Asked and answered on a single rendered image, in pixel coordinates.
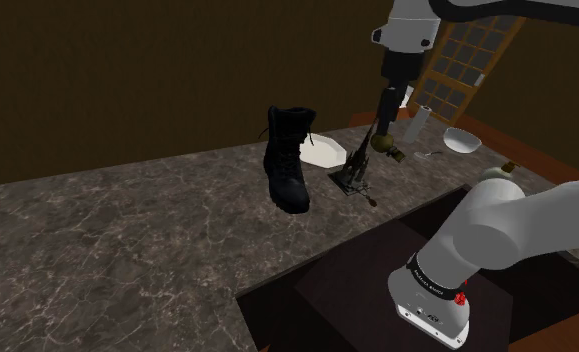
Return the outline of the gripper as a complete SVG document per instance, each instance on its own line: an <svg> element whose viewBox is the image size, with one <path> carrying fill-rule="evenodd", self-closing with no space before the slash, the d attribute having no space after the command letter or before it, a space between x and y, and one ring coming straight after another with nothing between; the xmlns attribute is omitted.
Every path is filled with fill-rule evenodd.
<svg viewBox="0 0 579 352"><path fill-rule="evenodd" d="M423 53L385 51L381 76L388 80L388 88L382 91L378 103L376 135L385 136L388 133L389 124L396 120L401 104L401 91L397 88L417 80L423 63Z"/></svg>

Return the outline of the white paper towel roll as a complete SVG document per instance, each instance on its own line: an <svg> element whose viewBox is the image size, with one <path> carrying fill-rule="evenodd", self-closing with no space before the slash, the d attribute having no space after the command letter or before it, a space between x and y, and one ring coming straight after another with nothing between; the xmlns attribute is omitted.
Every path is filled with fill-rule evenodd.
<svg viewBox="0 0 579 352"><path fill-rule="evenodd" d="M418 111L410 118L410 124L405 130L402 141L413 143L417 138L426 121L430 117L432 109L428 106L420 106Z"/></svg>

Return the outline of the olive round bottle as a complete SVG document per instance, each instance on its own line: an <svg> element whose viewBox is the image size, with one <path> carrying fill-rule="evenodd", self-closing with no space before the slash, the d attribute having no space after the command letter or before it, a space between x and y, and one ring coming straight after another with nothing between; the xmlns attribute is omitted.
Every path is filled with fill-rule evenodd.
<svg viewBox="0 0 579 352"><path fill-rule="evenodd" d="M372 135L370 145L374 151L383 153L386 156L393 158L398 163L403 162L406 158L406 155L394 145L394 138L390 134L384 136L377 134Z"/></svg>

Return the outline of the dark figure on square base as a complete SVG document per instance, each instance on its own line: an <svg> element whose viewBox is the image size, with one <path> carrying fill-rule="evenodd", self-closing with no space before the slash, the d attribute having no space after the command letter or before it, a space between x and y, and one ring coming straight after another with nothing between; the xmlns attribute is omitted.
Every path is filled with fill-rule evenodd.
<svg viewBox="0 0 579 352"><path fill-rule="evenodd" d="M359 148L346 157L343 166L339 170L329 173L328 177L346 196L359 194L368 201L370 206L376 207L377 202L369 196L370 186L364 179L369 164L367 149L373 127L374 125L370 126Z"/></svg>

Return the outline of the white octagonal plate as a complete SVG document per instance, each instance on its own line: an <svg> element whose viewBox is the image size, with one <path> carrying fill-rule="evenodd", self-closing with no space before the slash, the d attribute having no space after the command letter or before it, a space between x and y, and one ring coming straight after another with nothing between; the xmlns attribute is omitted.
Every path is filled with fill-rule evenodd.
<svg viewBox="0 0 579 352"><path fill-rule="evenodd" d="M324 169L343 165L346 157L347 151L326 136L310 134L300 145L300 160Z"/></svg>

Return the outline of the white bowl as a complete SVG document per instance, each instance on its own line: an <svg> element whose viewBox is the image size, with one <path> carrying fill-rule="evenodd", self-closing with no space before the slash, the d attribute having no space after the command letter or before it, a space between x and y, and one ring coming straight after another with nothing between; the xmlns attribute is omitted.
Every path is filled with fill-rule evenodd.
<svg viewBox="0 0 579 352"><path fill-rule="evenodd" d="M482 145L480 138L456 127L449 127L445 130L443 141L449 149L461 154L470 154Z"/></svg>

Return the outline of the wooden lattice door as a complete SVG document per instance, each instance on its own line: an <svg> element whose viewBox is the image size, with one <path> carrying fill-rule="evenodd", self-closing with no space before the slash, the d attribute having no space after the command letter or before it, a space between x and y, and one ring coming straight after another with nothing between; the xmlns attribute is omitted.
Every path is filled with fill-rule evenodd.
<svg viewBox="0 0 579 352"><path fill-rule="evenodd" d="M524 22L501 15L449 24L407 103L408 113L427 107L432 117L455 125Z"/></svg>

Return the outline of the black lace-up boot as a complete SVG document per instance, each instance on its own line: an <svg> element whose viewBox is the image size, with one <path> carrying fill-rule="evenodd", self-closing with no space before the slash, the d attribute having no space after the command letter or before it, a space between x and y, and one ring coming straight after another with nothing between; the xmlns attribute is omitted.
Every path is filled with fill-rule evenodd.
<svg viewBox="0 0 579 352"><path fill-rule="evenodd" d="M265 131L269 137L263 167L271 200L289 214L303 214L310 209L300 146L310 136L316 115L314 110L304 107L281 109L271 106L268 109Z"/></svg>

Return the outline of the white round bottle gold cap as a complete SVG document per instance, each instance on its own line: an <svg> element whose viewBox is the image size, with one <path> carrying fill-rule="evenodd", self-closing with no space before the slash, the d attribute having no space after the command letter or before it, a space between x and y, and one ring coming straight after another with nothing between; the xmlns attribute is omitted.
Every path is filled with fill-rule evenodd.
<svg viewBox="0 0 579 352"><path fill-rule="evenodd" d="M505 180L512 180L512 171L518 167L518 164L509 161L503 164L500 167L491 167L486 169L479 177L478 181L482 182L488 179L505 179Z"/></svg>

